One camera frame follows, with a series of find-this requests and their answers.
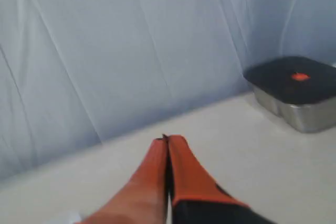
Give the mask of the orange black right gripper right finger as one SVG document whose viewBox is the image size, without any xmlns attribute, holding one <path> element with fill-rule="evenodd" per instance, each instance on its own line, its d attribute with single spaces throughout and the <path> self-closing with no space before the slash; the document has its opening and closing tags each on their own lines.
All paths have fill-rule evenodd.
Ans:
<svg viewBox="0 0 336 224">
<path fill-rule="evenodd" d="M 223 190 L 184 137 L 168 136 L 167 143 L 172 223 L 271 223 Z"/>
</svg>

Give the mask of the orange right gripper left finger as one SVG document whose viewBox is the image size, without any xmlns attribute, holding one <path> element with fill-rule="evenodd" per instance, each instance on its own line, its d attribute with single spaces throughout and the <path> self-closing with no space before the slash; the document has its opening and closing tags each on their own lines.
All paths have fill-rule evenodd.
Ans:
<svg viewBox="0 0 336 224">
<path fill-rule="evenodd" d="M 167 141 L 154 139 L 129 181 L 80 223 L 166 223 Z"/>
</svg>

